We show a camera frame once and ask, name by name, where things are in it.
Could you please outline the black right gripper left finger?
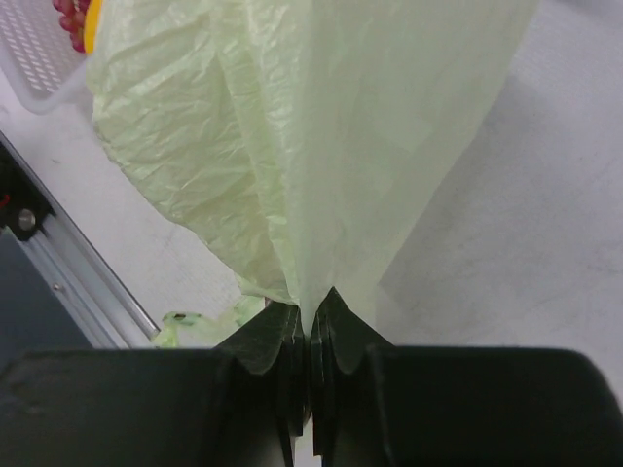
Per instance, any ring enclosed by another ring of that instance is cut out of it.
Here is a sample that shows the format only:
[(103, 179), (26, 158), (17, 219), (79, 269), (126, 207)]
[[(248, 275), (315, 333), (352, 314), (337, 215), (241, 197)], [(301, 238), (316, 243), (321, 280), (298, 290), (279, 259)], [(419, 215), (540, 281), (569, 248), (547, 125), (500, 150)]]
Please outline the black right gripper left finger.
[(40, 351), (1, 374), (5, 466), (290, 466), (305, 422), (300, 311), (213, 348)]

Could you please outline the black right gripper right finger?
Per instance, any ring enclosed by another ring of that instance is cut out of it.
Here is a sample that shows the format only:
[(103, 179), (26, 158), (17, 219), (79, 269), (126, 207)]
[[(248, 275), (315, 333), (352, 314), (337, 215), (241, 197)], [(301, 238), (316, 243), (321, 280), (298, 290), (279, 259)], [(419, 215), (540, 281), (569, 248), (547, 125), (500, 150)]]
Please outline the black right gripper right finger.
[(622, 412), (568, 349), (387, 341), (336, 292), (310, 337), (313, 450), (325, 466), (618, 466)]

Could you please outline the light green avocado plastic bag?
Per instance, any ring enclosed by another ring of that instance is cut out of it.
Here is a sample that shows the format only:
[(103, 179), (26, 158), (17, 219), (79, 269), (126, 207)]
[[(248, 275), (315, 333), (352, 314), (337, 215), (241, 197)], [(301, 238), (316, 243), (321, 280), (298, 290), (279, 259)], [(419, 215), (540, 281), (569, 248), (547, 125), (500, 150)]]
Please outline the light green avocado plastic bag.
[(106, 1), (104, 151), (305, 331), (383, 275), (506, 79), (533, 1)]

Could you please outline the red fake grape bunch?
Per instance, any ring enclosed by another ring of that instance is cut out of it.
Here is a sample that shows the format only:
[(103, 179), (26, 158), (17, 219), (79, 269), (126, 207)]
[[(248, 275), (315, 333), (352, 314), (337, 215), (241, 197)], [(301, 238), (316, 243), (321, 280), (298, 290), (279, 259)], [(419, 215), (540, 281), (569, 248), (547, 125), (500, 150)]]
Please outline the red fake grape bunch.
[(59, 13), (58, 23), (69, 34), (73, 49), (85, 54), (83, 29), (85, 12), (90, 0), (53, 0), (52, 5)]

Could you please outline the yellow fake lemon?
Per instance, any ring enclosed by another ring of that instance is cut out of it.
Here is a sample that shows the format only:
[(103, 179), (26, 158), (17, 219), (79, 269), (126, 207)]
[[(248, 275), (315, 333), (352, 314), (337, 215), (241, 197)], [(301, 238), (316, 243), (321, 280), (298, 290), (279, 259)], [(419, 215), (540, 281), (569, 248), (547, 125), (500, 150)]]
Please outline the yellow fake lemon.
[(85, 12), (83, 42), (86, 54), (91, 54), (94, 51), (102, 3), (102, 0), (91, 0)]

